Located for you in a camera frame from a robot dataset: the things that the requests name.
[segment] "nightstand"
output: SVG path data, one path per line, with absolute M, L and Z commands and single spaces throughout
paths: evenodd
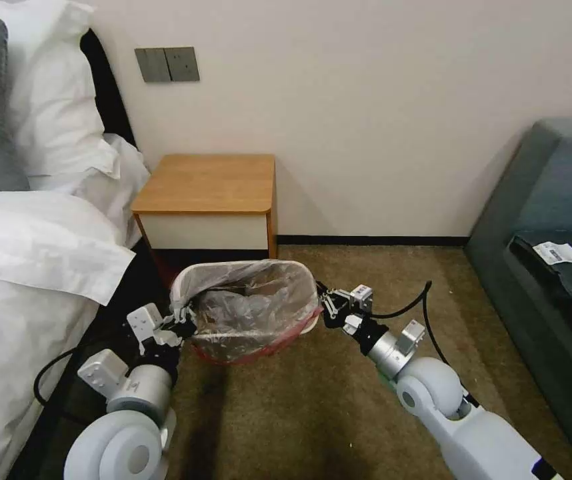
M 132 204 L 161 267 L 276 258 L 272 155 L 167 155 Z

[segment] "black headboard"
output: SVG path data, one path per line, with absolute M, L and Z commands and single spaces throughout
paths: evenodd
M 95 84 L 95 103 L 101 120 L 104 122 L 104 130 L 108 133 L 116 133 L 131 145 L 137 146 L 113 71 L 95 32 L 88 30 L 81 38 L 79 46 L 91 64 Z

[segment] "couch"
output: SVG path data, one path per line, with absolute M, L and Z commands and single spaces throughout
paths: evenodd
M 572 263 L 533 247 L 572 246 L 572 118 L 524 136 L 466 245 L 466 254 L 572 444 Z

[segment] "wooden nightstand top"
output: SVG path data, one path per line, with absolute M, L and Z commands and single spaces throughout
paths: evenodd
M 267 213 L 272 155 L 166 155 L 133 202 L 135 213 Z

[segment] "plastic bag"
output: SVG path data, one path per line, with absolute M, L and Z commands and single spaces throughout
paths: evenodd
M 311 272 L 286 260 L 201 263 L 173 282 L 175 316 L 191 302 L 200 356 L 243 363 L 284 348 L 313 328 L 321 312 Z

